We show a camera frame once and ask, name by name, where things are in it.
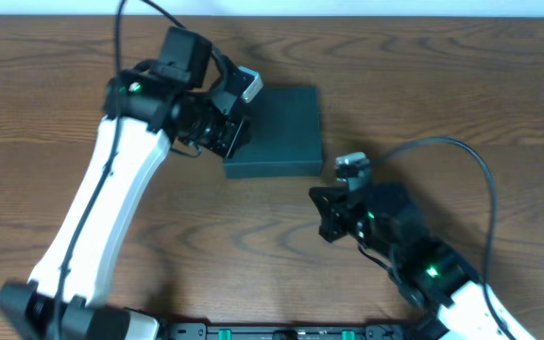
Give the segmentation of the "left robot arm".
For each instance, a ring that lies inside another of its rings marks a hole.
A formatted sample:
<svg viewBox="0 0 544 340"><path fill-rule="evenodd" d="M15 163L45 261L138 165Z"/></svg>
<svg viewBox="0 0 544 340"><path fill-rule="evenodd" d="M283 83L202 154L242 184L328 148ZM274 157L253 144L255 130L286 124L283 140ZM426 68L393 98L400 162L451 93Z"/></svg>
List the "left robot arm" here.
<svg viewBox="0 0 544 340"><path fill-rule="evenodd" d="M0 312L20 337L163 338L161 319L107 303L128 227L174 142L224 159L247 143L237 107L262 86L257 72L179 27L157 58L110 80L93 155L58 234L27 281L0 290Z"/></svg>

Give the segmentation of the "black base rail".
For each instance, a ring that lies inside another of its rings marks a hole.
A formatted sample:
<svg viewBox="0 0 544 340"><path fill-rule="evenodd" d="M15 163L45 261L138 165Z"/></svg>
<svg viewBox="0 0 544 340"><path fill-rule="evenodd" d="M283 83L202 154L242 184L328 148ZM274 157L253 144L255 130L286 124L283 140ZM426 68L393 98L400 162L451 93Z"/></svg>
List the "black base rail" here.
<svg viewBox="0 0 544 340"><path fill-rule="evenodd" d="M211 323L205 319L163 318L131 310L126 340L408 340L401 322L365 324Z"/></svg>

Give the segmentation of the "dark green open box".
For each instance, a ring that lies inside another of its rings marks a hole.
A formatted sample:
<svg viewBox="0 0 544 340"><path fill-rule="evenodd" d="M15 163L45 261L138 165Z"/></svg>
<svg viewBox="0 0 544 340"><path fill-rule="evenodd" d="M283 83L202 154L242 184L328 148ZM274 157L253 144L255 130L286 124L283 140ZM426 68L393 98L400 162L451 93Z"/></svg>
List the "dark green open box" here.
<svg viewBox="0 0 544 340"><path fill-rule="evenodd" d="M262 89L246 105L248 144L223 161L227 179L317 177L323 166L317 88Z"/></svg>

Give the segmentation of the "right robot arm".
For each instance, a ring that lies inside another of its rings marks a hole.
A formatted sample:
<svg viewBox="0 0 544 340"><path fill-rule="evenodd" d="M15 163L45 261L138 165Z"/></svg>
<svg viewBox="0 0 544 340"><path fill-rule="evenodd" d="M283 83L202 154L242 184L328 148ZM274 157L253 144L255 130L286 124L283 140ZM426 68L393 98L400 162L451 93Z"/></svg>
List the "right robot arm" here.
<svg viewBox="0 0 544 340"><path fill-rule="evenodd" d="M478 271L453 247L431 235L418 206L397 182L314 187L309 197L319 233L333 243L355 239L359 251L382 267L399 294L426 317L411 339L529 339Z"/></svg>

